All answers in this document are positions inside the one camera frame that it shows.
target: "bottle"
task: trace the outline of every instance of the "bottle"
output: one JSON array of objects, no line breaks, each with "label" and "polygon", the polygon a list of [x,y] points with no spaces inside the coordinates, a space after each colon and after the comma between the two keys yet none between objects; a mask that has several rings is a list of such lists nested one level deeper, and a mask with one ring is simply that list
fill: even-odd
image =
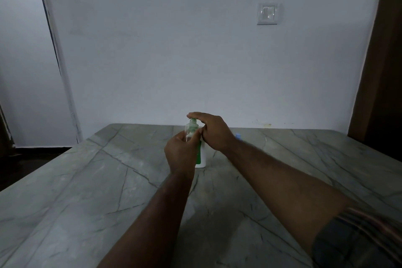
[{"label": "bottle", "polygon": [[[191,118],[190,123],[188,123],[184,129],[186,133],[186,142],[191,140],[193,137],[194,133],[197,131],[199,128],[197,124],[197,119]],[[205,142],[201,137],[200,143],[198,144],[197,147],[197,159],[195,162],[195,167],[200,168],[200,167],[205,167],[207,164],[206,161],[206,156],[205,156]]]}]

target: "forearm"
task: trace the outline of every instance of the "forearm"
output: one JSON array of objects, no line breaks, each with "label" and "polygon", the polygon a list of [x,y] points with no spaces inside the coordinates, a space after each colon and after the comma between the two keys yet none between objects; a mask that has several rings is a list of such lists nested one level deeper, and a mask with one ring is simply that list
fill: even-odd
[{"label": "forearm", "polygon": [[169,260],[192,179],[170,174],[98,267],[159,267]]},{"label": "forearm", "polygon": [[318,232],[352,200],[321,180],[242,141],[225,152],[271,212],[307,253]]}]

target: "green label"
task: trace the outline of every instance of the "green label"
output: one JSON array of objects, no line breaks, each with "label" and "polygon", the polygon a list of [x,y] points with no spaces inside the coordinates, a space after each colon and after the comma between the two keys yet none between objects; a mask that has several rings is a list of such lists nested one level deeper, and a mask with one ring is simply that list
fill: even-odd
[{"label": "green label", "polygon": [[201,164],[201,140],[197,148],[197,162],[195,164]]}]

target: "person's right hand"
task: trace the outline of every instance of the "person's right hand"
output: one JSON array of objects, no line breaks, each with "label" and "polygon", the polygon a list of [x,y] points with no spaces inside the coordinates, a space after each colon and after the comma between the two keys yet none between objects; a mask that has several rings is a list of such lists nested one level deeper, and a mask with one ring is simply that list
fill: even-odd
[{"label": "person's right hand", "polygon": [[202,112],[190,112],[187,118],[195,118],[205,124],[202,128],[202,137],[210,147],[217,151],[224,152],[236,142],[236,138],[220,116]]}]

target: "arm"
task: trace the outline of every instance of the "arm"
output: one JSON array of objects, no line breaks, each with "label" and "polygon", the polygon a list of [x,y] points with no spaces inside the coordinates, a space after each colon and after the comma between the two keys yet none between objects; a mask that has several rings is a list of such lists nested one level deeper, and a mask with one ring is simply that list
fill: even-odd
[{"label": "arm", "polygon": [[205,123],[204,141],[230,160],[309,255],[319,231],[353,205],[351,199],[321,180],[237,140],[221,117],[199,112],[188,117]]},{"label": "arm", "polygon": [[170,175],[98,267],[169,266],[194,178],[200,137],[198,130],[185,143],[183,131],[168,141],[165,155]]}]

